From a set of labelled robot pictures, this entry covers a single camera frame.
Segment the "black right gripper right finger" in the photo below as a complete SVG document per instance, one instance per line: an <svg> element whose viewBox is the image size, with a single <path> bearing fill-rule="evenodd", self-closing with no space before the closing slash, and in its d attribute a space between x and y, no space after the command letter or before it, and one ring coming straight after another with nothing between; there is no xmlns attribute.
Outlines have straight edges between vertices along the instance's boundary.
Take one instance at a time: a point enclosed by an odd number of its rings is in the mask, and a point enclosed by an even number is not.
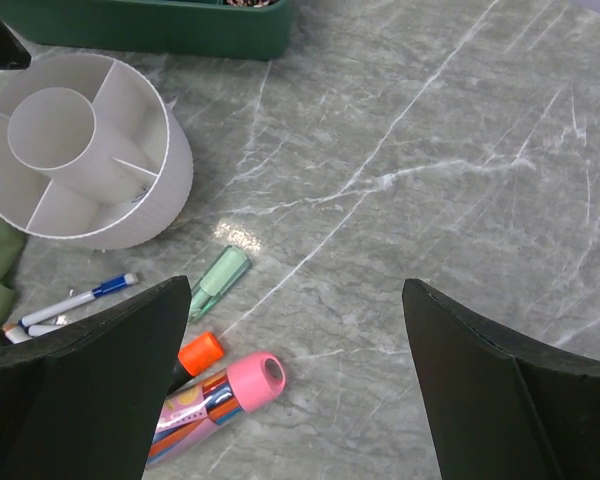
<svg viewBox="0 0 600 480"><path fill-rule="evenodd" d="M445 479L600 479L600 361L477 314L429 284L402 291Z"/></svg>

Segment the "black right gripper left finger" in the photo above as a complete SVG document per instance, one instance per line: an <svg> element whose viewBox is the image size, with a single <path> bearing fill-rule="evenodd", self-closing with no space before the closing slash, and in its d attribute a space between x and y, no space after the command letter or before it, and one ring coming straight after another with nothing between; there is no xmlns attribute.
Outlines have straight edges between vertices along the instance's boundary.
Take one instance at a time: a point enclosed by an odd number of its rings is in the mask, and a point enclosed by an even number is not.
<svg viewBox="0 0 600 480"><path fill-rule="evenodd" d="M139 479L186 328L172 277L0 349L0 479Z"/></svg>

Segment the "white marker black cap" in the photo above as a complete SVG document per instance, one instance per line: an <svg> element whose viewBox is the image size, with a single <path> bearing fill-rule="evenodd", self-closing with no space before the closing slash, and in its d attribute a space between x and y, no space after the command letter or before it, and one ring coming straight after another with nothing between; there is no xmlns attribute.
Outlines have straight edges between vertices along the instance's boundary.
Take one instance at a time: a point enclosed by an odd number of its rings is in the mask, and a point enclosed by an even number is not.
<svg viewBox="0 0 600 480"><path fill-rule="evenodd" d="M31 337L40 337L61 330L62 328L64 328L64 325L34 324L25 327L24 330Z"/></svg>

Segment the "white round pen holder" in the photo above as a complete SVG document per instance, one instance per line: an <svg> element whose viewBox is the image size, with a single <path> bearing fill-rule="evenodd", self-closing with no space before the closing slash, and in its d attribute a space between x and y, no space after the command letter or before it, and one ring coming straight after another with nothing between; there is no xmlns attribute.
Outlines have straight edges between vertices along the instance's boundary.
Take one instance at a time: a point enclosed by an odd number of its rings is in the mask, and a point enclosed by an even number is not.
<svg viewBox="0 0 600 480"><path fill-rule="evenodd" d="M33 63L0 91L0 217L40 238L126 249L189 197L188 139L154 85L112 57Z"/></svg>

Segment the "white marker blue cap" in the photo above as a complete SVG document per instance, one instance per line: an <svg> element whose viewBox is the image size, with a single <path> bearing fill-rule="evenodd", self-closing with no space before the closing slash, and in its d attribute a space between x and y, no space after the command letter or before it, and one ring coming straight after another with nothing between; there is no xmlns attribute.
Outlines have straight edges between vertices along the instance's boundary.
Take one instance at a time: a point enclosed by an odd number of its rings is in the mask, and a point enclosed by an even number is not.
<svg viewBox="0 0 600 480"><path fill-rule="evenodd" d="M18 324L22 328L29 328L32 325L36 325L45 320L49 320L54 316L78 308L100 297L104 297L114 292L126 289L130 286L137 284L138 282L139 278L134 273L125 273L123 275L119 275L115 278L101 283L99 286L93 288L92 290L80 293L62 302L56 303L37 312L25 315L19 320Z"/></svg>

